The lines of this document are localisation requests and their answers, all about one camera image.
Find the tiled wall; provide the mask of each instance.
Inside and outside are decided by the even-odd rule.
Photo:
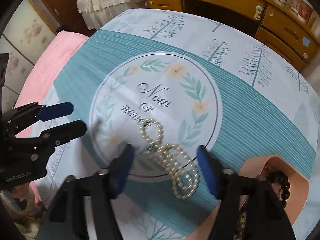
[[[2,111],[10,110],[35,63],[55,38],[27,0],[23,0],[0,37],[0,53],[10,58],[2,89]]]

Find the wooden door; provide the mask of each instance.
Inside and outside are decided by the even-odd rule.
[[[42,0],[57,22],[67,31],[91,36],[95,30],[88,30],[82,15],[78,12],[77,0]]]

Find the pink blanket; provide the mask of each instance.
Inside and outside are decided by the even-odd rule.
[[[75,52],[87,41],[88,37],[79,33],[62,31],[50,43],[28,76],[15,107],[44,100],[52,83]],[[17,137],[29,137],[31,126]],[[40,199],[36,184],[30,182],[36,202]]]

